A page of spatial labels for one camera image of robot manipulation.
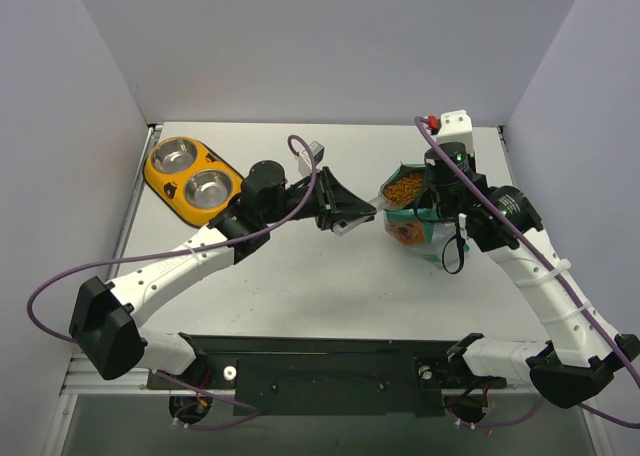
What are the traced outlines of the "green pet food bag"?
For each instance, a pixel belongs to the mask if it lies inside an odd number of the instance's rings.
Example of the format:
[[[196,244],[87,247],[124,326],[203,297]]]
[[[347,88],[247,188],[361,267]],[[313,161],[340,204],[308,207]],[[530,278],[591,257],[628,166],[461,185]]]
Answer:
[[[408,207],[383,211],[385,231],[400,245],[437,268],[449,274],[459,273],[464,267],[468,245],[456,234],[454,223],[443,218],[436,208],[436,196],[427,179],[425,166],[401,165],[422,167],[425,180]]]

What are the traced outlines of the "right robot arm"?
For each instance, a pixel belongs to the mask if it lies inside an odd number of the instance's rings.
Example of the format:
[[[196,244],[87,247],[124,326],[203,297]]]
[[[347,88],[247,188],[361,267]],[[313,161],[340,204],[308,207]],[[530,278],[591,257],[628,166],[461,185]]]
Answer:
[[[450,363],[476,377],[531,384],[560,408],[598,395],[638,357],[638,337],[619,332],[595,310],[521,191],[488,186],[460,142],[427,150],[424,161],[438,215],[454,220],[510,277],[548,335],[543,342],[516,342],[471,334],[450,350]]]

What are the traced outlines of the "clear plastic scoop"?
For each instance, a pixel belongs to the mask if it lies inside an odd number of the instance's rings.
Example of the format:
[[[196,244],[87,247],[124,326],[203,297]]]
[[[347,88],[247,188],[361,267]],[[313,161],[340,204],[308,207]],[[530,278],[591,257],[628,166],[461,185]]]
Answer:
[[[337,236],[344,236],[357,226],[372,221],[384,210],[403,210],[408,207],[418,195],[425,180],[425,170],[418,166],[401,165],[399,169],[385,181],[378,195],[369,201],[375,211],[372,216],[360,216],[353,221],[340,221],[332,227]]]

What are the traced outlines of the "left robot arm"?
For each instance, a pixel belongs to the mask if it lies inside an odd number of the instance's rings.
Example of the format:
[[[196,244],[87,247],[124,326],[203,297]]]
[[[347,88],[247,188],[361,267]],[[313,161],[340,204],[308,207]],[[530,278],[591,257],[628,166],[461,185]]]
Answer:
[[[203,354],[188,335],[144,330],[156,311],[200,280],[255,253],[284,218],[311,218],[318,229],[342,234],[373,220],[377,211],[327,167],[288,185],[279,163],[260,161],[239,194],[177,248],[176,256],[107,282],[86,280],[78,290],[70,336],[105,380],[136,367],[175,376],[191,371]]]

